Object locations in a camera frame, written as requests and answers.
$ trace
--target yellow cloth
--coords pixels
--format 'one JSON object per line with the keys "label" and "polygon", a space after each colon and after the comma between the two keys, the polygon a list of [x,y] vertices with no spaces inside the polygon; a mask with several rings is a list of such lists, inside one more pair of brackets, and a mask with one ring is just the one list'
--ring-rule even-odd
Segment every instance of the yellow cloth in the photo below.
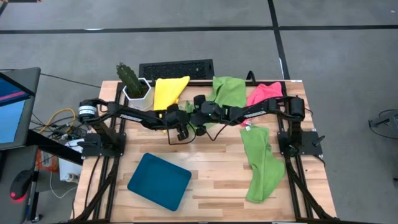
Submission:
{"label": "yellow cloth", "polygon": [[159,78],[155,85],[154,110],[166,110],[173,103],[178,103],[178,97],[187,86],[189,76],[182,78]]}

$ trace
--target green towel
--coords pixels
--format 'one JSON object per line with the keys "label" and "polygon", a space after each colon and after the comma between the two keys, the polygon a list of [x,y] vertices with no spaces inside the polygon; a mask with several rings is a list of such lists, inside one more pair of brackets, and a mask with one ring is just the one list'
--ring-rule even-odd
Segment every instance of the green towel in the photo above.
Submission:
{"label": "green towel", "polygon": [[276,159],[268,142],[269,129],[250,126],[241,129],[244,150],[253,170],[250,188],[246,199],[250,202],[263,202],[285,174],[285,165]]}
{"label": "green towel", "polygon": [[[246,105],[246,84],[243,79],[232,77],[213,77],[213,91],[206,96],[207,101],[228,106]],[[187,101],[185,105],[187,112],[193,111],[193,104]]]}

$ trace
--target blue tray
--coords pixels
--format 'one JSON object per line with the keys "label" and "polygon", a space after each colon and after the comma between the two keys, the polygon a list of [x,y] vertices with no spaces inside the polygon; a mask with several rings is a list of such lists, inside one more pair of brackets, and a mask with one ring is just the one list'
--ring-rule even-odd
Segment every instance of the blue tray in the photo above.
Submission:
{"label": "blue tray", "polygon": [[191,176],[189,170],[145,153],[127,189],[171,211],[176,211]]}

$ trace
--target wire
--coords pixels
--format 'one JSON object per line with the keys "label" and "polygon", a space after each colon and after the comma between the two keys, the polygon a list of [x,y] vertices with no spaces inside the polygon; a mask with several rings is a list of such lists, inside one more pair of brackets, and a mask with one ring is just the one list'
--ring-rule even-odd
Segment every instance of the wire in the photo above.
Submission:
{"label": "wire", "polygon": [[224,125],[224,126],[217,132],[216,137],[214,137],[214,139],[210,136],[210,134],[207,132],[207,129],[205,128],[206,134],[209,136],[209,138],[210,138],[212,141],[215,141],[215,140],[217,139],[218,135],[222,132],[222,130],[224,130],[225,127],[227,127],[227,125],[229,125],[229,123],[226,124],[226,125]]}
{"label": "wire", "polygon": [[32,115],[33,115],[42,125],[44,125],[43,121],[41,121],[33,112],[32,112]]}
{"label": "wire", "polygon": [[95,167],[97,166],[97,163],[98,163],[99,159],[100,159],[100,157],[98,156],[97,160],[94,163],[93,170],[91,171],[90,180],[88,181],[87,192],[86,192],[86,200],[85,200],[85,208],[87,207],[88,192],[90,191],[90,185],[91,185],[91,181],[93,180],[94,170],[95,170]]}
{"label": "wire", "polygon": [[70,126],[73,126],[73,123],[75,122],[75,120],[76,120],[76,113],[75,113],[75,111],[73,110],[73,109],[71,109],[71,108],[65,108],[65,109],[61,109],[61,110],[58,110],[57,112],[55,112],[52,116],[51,116],[51,118],[49,119],[49,121],[47,122],[47,124],[39,131],[39,134],[41,134],[49,125],[50,125],[50,123],[51,123],[51,121],[54,119],[54,117],[57,115],[57,114],[59,114],[59,113],[62,113],[62,112],[64,112],[64,111],[71,111],[72,112],[72,114],[73,114],[73,120],[72,120],[72,122],[70,123]]}
{"label": "wire", "polygon": [[378,135],[378,136],[381,136],[381,137],[384,137],[384,138],[388,138],[388,139],[395,139],[395,140],[398,139],[398,138],[395,138],[395,137],[385,136],[385,135],[383,135],[383,134],[379,134],[379,133],[375,132],[375,131],[372,129],[371,121],[369,121],[369,129],[370,129],[374,134],[376,134],[376,135]]}
{"label": "wire", "polygon": [[323,166],[326,167],[326,162],[321,157],[319,157],[319,155],[313,155],[313,156],[315,156],[315,158],[319,159],[323,163]]}
{"label": "wire", "polygon": [[37,167],[38,165],[42,164],[44,161],[47,161],[47,160],[49,160],[49,159],[52,159],[54,156],[55,156],[55,155],[52,155],[52,156],[50,156],[50,157],[48,157],[48,158],[42,160],[40,163],[36,164],[36,165],[33,167],[33,169],[34,169],[35,167]]}
{"label": "wire", "polygon": [[76,186],[76,187],[73,187],[73,188],[71,188],[71,189],[69,189],[69,190],[66,191],[62,196],[58,196],[58,195],[54,192],[54,189],[52,188],[52,172],[50,172],[50,189],[51,189],[52,193],[54,194],[54,196],[56,196],[57,198],[62,199],[67,193],[71,192],[72,190],[74,190],[74,189],[76,189],[76,188],[77,188],[77,186]]}
{"label": "wire", "polygon": [[394,111],[394,110],[396,110],[396,109],[389,109],[389,110],[384,110],[384,111],[380,112],[380,113],[379,113],[379,118],[381,117],[381,115],[382,115],[383,113],[388,112],[388,111]]}
{"label": "wire", "polygon": [[174,146],[174,145],[181,145],[181,144],[190,144],[190,143],[193,142],[193,140],[195,140],[195,138],[197,137],[197,133],[195,132],[195,128],[193,128],[192,124],[188,123],[189,126],[191,126],[191,128],[192,128],[192,130],[193,130],[193,133],[195,134],[195,135],[193,136],[193,139],[191,139],[191,140],[188,141],[188,142],[183,142],[183,143],[171,143],[171,142],[170,142],[169,129],[167,128],[167,122],[165,122],[165,124],[166,124],[166,131],[167,131],[167,140],[168,140],[168,142],[169,142],[169,145],[171,145],[171,146]]}
{"label": "wire", "polygon": [[308,109],[308,108],[304,108],[305,110],[309,111],[311,113],[311,116],[313,115],[312,110]]}
{"label": "wire", "polygon": [[66,79],[66,78],[56,77],[55,75],[48,75],[48,74],[44,74],[44,73],[40,73],[40,74],[44,75],[44,76],[47,76],[47,77],[58,78],[58,79],[61,79],[61,80],[67,81],[67,82],[82,84],[82,85],[91,86],[91,87],[95,87],[95,88],[101,88],[100,86],[91,85],[91,84],[87,84],[87,83],[82,83],[82,82],[78,82],[78,81],[73,81],[73,80],[69,80],[69,79]]}
{"label": "wire", "polygon": [[[58,123],[58,122],[60,122],[60,121],[63,121],[63,120],[66,120],[66,119],[70,119],[70,118],[73,118],[73,116],[69,116],[69,117],[66,117],[66,118],[61,118],[61,119],[58,119],[58,120],[56,120],[56,121],[53,121],[51,124],[49,124],[49,126],[53,126],[55,123]],[[32,120],[31,120],[30,122],[39,125],[39,126],[37,126],[37,127],[32,128],[31,130],[35,130],[35,129],[37,129],[37,128],[42,128],[42,127],[45,126],[45,124],[39,124],[39,123],[36,123],[36,121],[32,121]]]}
{"label": "wire", "polygon": [[72,219],[75,219],[75,198],[72,200]]}
{"label": "wire", "polygon": [[393,110],[397,110],[397,109],[384,110],[384,111],[382,111],[382,112],[379,113],[379,117],[380,117],[383,113],[388,112],[388,111],[393,111]]}

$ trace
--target white pot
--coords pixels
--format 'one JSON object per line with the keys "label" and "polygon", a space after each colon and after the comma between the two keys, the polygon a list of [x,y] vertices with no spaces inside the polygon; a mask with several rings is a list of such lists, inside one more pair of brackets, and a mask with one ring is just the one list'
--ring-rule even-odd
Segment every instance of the white pot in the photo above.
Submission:
{"label": "white pot", "polygon": [[154,93],[145,78],[138,78],[138,80],[140,80],[141,82],[145,82],[145,84],[148,86],[148,91],[144,97],[135,98],[135,99],[130,98],[129,95],[127,94],[126,86],[123,88],[123,93],[129,100],[129,104],[128,104],[129,107],[139,109],[139,110],[146,110],[146,109],[148,109],[148,107],[152,106],[152,104],[154,103]]}

